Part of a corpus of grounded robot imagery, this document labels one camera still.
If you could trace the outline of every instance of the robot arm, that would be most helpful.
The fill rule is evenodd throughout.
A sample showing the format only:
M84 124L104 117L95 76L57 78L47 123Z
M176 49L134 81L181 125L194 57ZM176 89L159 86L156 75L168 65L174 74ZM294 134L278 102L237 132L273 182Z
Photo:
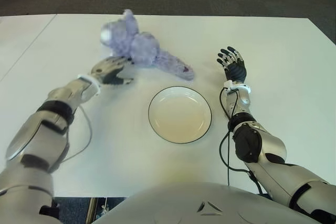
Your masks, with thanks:
M90 75L49 93L10 143L6 168L0 174L0 219L2 223L60 223L53 203L55 171L67 155L64 137L79 105L100 91L100 84L128 84L117 74L128 62L123 57L107 58L94 66Z
M301 166L285 163L283 142L267 132L249 110L250 88L244 84L246 69L240 54L232 47L221 52L223 61L217 61L228 80L224 83L226 111L233 115L228 127L234 133L237 157L274 201L321 223L335 223L336 186Z

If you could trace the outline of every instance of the stuffed toy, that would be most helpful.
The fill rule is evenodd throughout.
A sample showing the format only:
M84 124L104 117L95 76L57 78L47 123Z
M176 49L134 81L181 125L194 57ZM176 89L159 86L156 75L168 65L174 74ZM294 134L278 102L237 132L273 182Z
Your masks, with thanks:
M124 17L101 28L100 41L113 51L113 56L132 58L134 64L172 73L185 80L194 79L194 71L179 58L160 48L150 33L140 33L138 23L131 10L124 11Z

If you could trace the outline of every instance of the plate rim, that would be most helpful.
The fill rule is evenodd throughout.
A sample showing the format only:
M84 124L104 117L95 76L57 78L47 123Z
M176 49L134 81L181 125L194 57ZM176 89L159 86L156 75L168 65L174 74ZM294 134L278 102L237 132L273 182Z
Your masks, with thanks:
M170 88L186 88L186 89L190 89L190 90L196 92L197 94L199 94L199 95L204 99L204 101L206 102L206 104L208 105L209 110L210 110L210 123L209 123L209 126L208 126L208 128L206 129L206 131L205 131L205 132L203 133L203 135L200 136L199 138L197 138L197 139L195 139L195 140L192 140L192 141L190 141L190 142L186 142L186 143L175 143L175 142L169 141L169 140L165 139L164 137L160 136L160 135L156 132L156 130L154 129L154 127L152 126L151 120L150 120L150 118L149 118L149 109L150 109L150 107L151 107L151 104L152 104L154 98L155 98L159 93L161 93L163 90L170 89ZM153 96L151 102L149 103L149 106L148 106L147 111L148 111L148 113L147 113L147 114L148 114L148 121L149 121L149 124L150 124L152 130L153 130L153 131L156 133L156 135L158 135L160 138L166 140L167 142L173 143L173 144L190 144L190 143L193 143L193 142L195 142L195 141L201 139L201 138L202 138L202 137L209 131L210 126L211 126L211 123L212 123L212 111L211 111L211 107L210 107L208 101L207 101L207 100L204 98L204 96L202 96L202 94L199 93L198 91L196 91L196 90L194 90L194 89L192 89L192 88L189 88L189 87L185 87L185 86L170 86L170 87L167 87L167 88L164 88L164 89L160 90L159 92L157 92L157 93Z

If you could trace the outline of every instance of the white table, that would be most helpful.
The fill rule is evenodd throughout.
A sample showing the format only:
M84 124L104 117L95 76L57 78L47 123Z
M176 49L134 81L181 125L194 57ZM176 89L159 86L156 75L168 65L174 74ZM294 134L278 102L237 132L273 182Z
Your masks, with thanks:
M55 16L0 17L0 81Z
M0 82L0 155L47 93L100 60L99 31L117 15L57 15ZM231 45L245 60L251 111L281 138L288 163L300 164L336 183L335 45L308 19L254 17L137 16L162 48L193 66L194 82L157 69L135 69L135 83L104 89L84 104L93 126L91 145L54 173L56 196L130 196L166 182L227 183L218 145L227 119L218 95L224 73L218 51ZM186 145L169 143L148 122L153 96L169 86L200 92L213 115L209 131ZM88 128L77 112L69 155L85 146ZM231 165L244 167L234 154ZM245 174L231 172L231 185L256 192Z

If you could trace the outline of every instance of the white plate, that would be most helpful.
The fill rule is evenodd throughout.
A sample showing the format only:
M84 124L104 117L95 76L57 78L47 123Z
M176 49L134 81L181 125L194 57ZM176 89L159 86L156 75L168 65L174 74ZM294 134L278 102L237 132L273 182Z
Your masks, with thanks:
M186 87L161 90L148 109L149 122L163 139L179 144L201 138L211 124L211 110L206 100Z

